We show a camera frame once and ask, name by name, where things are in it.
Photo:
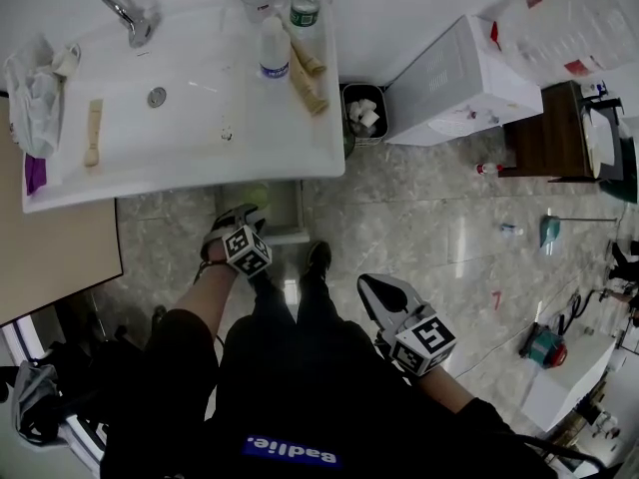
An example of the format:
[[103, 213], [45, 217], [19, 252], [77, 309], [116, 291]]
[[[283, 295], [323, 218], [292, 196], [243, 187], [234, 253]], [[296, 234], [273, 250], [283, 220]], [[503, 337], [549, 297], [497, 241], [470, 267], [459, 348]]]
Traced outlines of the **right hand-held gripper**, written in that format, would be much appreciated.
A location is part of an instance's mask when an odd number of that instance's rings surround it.
[[449, 357], [457, 340], [444, 318], [406, 281], [379, 273], [361, 274], [357, 292], [368, 317], [381, 331], [393, 328], [400, 312], [412, 313], [394, 336], [390, 358], [405, 372], [423, 376]]

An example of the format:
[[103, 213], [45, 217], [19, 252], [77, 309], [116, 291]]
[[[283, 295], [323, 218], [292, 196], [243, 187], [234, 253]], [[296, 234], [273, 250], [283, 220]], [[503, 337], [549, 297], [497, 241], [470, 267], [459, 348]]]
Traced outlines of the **yellow-green sponge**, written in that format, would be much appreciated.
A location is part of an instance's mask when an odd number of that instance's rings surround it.
[[269, 185], [265, 183], [247, 184], [243, 188], [245, 204], [256, 206], [259, 211], [265, 211], [270, 206]]

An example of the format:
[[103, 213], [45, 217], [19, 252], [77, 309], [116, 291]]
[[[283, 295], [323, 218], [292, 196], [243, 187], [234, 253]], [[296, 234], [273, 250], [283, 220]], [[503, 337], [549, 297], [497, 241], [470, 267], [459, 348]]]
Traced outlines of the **person's black trousers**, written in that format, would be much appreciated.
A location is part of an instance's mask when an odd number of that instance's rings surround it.
[[255, 291], [255, 307], [249, 321], [270, 335], [284, 335], [299, 330], [307, 334], [338, 332], [348, 326], [330, 298], [324, 276], [310, 270], [300, 279], [301, 300], [298, 318], [289, 311], [283, 292], [265, 272], [250, 280]]

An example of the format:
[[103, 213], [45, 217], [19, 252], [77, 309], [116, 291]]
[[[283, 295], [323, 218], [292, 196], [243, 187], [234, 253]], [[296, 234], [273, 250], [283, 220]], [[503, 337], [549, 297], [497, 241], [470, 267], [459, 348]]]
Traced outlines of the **person's black shoe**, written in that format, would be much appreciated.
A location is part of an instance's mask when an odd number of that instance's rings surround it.
[[325, 280], [331, 261], [332, 254], [329, 243], [325, 240], [316, 241], [308, 252], [306, 274]]

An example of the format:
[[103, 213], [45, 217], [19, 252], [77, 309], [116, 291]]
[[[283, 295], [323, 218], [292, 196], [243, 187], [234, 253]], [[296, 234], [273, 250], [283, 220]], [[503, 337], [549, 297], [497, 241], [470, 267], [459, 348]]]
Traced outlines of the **person's black shirt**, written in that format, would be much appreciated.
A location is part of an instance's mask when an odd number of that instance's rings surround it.
[[265, 336], [248, 318], [222, 354], [173, 310], [118, 396], [101, 479], [556, 479], [480, 399], [452, 413], [346, 322]]

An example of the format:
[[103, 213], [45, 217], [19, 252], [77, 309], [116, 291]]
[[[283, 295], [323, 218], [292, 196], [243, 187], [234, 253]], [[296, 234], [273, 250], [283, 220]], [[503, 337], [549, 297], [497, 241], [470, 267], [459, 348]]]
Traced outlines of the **dark trash bin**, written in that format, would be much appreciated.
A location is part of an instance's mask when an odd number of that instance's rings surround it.
[[367, 83], [341, 87], [343, 127], [356, 148], [371, 147], [383, 141], [389, 124], [383, 89]]

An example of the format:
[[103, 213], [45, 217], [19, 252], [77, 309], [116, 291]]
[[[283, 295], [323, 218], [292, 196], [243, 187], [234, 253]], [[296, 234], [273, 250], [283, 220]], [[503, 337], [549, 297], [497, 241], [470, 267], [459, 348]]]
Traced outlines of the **short beige tube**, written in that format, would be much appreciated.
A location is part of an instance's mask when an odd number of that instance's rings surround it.
[[311, 77], [318, 77], [326, 70], [326, 65], [308, 51], [304, 43], [295, 35], [291, 36], [291, 45], [301, 66]]

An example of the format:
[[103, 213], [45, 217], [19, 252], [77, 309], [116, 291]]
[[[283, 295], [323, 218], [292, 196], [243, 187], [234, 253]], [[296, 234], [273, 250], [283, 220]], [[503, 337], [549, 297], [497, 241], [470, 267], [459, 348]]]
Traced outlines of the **purple cloth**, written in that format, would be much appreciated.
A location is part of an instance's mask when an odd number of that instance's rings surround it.
[[25, 156], [24, 176], [27, 196], [32, 196], [47, 184], [46, 160]]

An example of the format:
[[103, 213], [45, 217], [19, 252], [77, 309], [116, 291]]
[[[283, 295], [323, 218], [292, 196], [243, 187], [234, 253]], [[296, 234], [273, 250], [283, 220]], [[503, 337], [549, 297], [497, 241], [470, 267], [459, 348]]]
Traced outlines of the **green label water bottle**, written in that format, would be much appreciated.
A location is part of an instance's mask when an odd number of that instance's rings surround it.
[[326, 26], [324, 0], [291, 0], [289, 33], [299, 59], [325, 61]]

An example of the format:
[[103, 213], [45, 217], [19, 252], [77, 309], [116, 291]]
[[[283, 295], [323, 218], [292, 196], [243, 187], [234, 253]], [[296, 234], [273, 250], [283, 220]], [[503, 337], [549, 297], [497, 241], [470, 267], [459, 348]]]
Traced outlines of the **clear glass cup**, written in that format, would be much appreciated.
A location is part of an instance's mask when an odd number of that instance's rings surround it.
[[276, 0], [241, 0], [251, 23], [261, 24], [274, 13]]

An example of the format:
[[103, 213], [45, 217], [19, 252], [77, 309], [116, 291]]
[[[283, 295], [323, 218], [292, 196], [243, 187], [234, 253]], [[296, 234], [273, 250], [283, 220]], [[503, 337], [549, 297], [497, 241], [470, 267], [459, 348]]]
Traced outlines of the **small white cup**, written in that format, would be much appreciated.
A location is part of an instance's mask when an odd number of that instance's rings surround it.
[[54, 74], [68, 78], [78, 68], [81, 59], [81, 48], [79, 44], [65, 47], [54, 55], [51, 70]]

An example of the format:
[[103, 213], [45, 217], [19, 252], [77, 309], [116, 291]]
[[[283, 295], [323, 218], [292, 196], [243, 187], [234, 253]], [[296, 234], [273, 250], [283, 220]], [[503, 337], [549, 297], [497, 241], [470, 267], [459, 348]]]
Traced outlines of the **white water dispenser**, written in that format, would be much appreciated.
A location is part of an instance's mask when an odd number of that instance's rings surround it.
[[387, 143], [429, 147], [543, 112], [541, 89], [505, 63], [491, 29], [459, 18], [387, 87]]

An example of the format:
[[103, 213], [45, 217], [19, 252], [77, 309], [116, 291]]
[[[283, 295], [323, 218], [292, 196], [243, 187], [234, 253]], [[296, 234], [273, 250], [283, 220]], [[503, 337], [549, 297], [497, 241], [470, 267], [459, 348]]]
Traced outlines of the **white plastic bag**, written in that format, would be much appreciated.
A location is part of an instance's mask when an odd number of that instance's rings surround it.
[[37, 34], [4, 63], [9, 122], [14, 142], [35, 159], [48, 159], [58, 149], [61, 81], [51, 71], [54, 50]]

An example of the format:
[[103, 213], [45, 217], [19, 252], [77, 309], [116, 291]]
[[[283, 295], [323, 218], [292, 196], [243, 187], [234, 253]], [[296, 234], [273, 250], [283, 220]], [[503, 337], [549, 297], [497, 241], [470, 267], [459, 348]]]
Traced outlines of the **black tray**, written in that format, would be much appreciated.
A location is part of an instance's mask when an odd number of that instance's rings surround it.
[[597, 181], [621, 181], [623, 159], [619, 100], [581, 99], [581, 129], [592, 177]]

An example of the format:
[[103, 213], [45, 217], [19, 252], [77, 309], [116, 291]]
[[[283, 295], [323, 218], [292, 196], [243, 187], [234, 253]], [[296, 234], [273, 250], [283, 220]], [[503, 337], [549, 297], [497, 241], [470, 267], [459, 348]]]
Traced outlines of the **large clear water jug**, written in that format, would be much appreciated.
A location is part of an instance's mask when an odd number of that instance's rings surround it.
[[498, 0], [477, 16], [498, 58], [540, 87], [639, 62], [639, 0]]

